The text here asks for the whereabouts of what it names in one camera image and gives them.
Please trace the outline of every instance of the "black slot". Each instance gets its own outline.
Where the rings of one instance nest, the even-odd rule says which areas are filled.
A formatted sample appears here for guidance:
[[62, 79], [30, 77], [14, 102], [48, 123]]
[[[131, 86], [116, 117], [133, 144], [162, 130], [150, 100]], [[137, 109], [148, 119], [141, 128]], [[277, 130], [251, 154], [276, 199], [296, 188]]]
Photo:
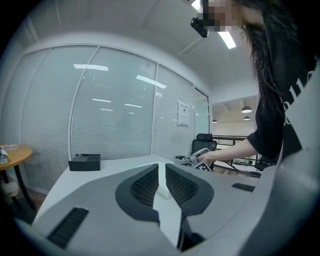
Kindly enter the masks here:
[[231, 187], [249, 192], [253, 192], [255, 190], [255, 186], [250, 186], [242, 183], [234, 183]]
[[51, 232], [48, 236], [48, 240], [64, 249], [75, 235], [88, 213], [89, 211], [86, 209], [78, 207], [73, 208]]

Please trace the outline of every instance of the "fluorescent light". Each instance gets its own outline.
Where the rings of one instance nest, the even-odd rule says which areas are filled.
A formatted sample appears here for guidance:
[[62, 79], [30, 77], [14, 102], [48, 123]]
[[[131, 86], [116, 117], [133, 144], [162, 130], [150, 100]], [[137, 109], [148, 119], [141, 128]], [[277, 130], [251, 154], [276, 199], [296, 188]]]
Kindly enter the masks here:
[[93, 98], [93, 100], [96, 102], [111, 102], [110, 100], [104, 100], [104, 99], [98, 99], [98, 98]]
[[156, 83], [155, 80], [146, 78], [146, 77], [141, 76], [141, 75], [137, 75], [137, 76], [136, 76], [136, 79], [139, 79], [139, 80], [141, 80], [141, 81], [145, 81], [145, 82], [147, 82], [147, 83], [149, 83], [149, 84], [152, 84], [152, 85], [155, 85], [155, 84], [156, 84], [156, 86], [158, 86], [158, 87], [160, 87], [160, 88], [162, 88], [162, 89], [165, 89], [165, 88], [167, 87], [166, 85], [164, 85], [164, 84], [162, 84], [162, 83], [160, 83], [160, 82], [157, 82], [157, 83]]
[[192, 7], [196, 9], [198, 12], [201, 12], [201, 4], [200, 0], [195, 0], [192, 4]]
[[142, 108], [142, 106], [137, 106], [137, 105], [131, 105], [131, 104], [124, 104], [124, 105], [130, 106], [130, 107]]
[[236, 43], [228, 31], [218, 33], [229, 49], [236, 47]]
[[103, 85], [96, 85], [96, 84], [94, 84], [94, 86], [98, 86], [98, 87], [104, 87], [104, 88], [109, 88], [109, 89], [113, 89], [112, 87], [108, 87], [108, 86], [103, 86]]
[[76, 69], [87, 69], [87, 70], [102, 70], [102, 71], [108, 71], [107, 66], [100, 66], [100, 65], [87, 65], [86, 64], [73, 64], [73, 66]]

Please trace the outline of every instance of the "ceiling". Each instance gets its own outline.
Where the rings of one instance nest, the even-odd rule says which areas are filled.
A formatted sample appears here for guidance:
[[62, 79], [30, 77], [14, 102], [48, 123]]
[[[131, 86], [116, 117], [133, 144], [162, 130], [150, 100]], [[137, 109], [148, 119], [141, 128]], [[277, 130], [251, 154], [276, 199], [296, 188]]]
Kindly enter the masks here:
[[57, 33], [80, 29], [116, 32], [147, 41], [176, 56], [211, 87], [251, 76], [245, 44], [228, 49], [219, 34], [210, 33], [208, 38], [202, 38], [191, 28], [191, 19], [197, 16], [197, 11], [190, 2], [45, 0], [21, 24], [17, 39], [26, 48]]
[[[244, 106], [252, 109], [250, 113], [242, 113]], [[212, 105], [212, 119], [218, 123], [242, 122], [244, 117], [250, 117], [252, 121], [255, 120], [257, 107], [257, 97], [250, 97], [246, 99], [235, 99], [224, 103]]]

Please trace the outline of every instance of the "table leg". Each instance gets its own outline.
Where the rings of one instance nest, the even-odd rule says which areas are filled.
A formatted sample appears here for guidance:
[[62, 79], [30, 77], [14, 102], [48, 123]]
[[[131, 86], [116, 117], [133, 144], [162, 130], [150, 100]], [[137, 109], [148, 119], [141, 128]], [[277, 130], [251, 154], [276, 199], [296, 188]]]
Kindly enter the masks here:
[[3, 178], [3, 180], [4, 180], [5, 183], [9, 183], [6, 170], [3, 170], [3, 171], [1, 172], [1, 176], [2, 176], [2, 178]]
[[14, 171], [15, 171], [16, 178], [18, 179], [18, 182], [19, 182], [19, 185], [20, 185], [20, 189], [21, 189], [21, 191], [22, 191], [22, 193], [24, 195], [25, 200], [27, 201], [27, 203], [31, 207], [31, 209], [35, 211], [36, 207], [35, 207], [33, 201], [31, 200], [31, 198], [29, 197], [29, 194], [28, 194], [27, 189], [25, 187], [24, 180], [22, 179], [22, 176], [21, 176], [21, 173], [20, 173], [19, 165], [16, 165], [14, 167]]

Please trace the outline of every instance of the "small black box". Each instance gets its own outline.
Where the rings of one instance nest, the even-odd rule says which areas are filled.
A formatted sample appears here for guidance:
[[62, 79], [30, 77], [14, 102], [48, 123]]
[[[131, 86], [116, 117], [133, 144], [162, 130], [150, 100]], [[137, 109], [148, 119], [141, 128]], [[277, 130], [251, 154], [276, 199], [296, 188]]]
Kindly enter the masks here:
[[76, 154], [75, 157], [69, 161], [70, 171], [75, 172], [100, 171], [100, 166], [100, 154]]

